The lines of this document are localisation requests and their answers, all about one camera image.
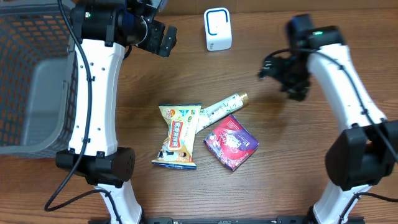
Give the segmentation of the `cream snack bag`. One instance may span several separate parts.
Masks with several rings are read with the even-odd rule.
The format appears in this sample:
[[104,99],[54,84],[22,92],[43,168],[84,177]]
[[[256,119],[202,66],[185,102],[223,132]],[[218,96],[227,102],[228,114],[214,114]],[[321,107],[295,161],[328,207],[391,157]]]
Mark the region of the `cream snack bag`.
[[168,134],[152,163],[173,169],[196,169],[193,145],[201,104],[160,104],[159,109],[168,125]]

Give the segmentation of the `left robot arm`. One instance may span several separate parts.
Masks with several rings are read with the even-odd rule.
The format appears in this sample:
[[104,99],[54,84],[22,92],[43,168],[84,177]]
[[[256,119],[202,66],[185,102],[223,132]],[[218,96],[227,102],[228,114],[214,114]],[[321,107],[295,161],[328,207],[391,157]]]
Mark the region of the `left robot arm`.
[[80,1],[63,17],[75,43],[78,85],[72,137],[55,161],[94,186],[110,223],[145,221],[131,184],[134,150],[118,146],[116,139],[117,87],[132,47],[170,55],[177,30],[155,19],[165,5],[164,0]]

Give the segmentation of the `grey plastic shopping basket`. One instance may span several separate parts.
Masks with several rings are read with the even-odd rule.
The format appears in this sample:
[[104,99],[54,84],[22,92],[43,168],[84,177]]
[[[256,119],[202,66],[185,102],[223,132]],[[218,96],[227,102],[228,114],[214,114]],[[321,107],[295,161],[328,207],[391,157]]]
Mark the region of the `grey plastic shopping basket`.
[[76,111],[74,42],[56,1],[1,1],[1,154],[54,157]]

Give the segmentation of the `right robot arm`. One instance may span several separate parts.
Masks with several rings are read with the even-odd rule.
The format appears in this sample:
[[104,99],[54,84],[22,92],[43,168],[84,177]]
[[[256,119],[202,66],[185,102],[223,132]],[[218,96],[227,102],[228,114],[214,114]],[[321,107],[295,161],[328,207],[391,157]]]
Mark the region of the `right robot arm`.
[[351,61],[337,26],[315,27],[308,14],[286,24],[288,57],[269,54],[259,78],[271,77],[291,100],[303,101],[315,77],[338,121],[339,136],[325,156],[329,177],[320,200],[303,217],[280,217],[279,223],[362,223],[350,217],[372,186],[390,175],[397,163],[397,122],[376,106]]

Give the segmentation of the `white conditioner tube gold cap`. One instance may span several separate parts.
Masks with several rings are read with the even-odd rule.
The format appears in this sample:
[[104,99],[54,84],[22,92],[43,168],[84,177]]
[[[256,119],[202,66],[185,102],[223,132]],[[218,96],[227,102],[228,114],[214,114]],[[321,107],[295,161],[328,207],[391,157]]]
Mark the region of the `white conditioner tube gold cap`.
[[235,93],[207,108],[202,108],[196,133],[249,104],[246,92]]

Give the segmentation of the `red purple liners pack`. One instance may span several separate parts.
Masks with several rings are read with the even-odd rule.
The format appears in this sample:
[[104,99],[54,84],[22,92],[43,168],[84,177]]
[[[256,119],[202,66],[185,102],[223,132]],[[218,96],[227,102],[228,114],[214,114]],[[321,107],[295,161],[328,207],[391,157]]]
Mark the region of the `red purple liners pack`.
[[259,146],[259,141],[233,115],[225,117],[203,142],[231,171],[235,171],[251,157]]

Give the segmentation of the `white barcode scanner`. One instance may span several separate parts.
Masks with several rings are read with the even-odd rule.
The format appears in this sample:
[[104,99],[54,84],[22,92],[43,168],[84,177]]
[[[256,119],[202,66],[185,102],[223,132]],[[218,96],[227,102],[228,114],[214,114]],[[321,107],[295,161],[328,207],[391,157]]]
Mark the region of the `white barcode scanner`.
[[207,9],[203,18],[207,50],[214,52],[230,49],[233,36],[228,9],[225,7]]

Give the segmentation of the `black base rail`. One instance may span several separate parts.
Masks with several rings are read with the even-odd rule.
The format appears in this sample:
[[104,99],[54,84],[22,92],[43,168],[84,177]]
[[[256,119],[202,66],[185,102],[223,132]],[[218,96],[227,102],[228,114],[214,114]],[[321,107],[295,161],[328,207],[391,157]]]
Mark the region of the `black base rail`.
[[301,224],[305,223],[304,216],[285,216],[268,219],[182,219],[172,218],[147,218],[144,223],[148,224]]

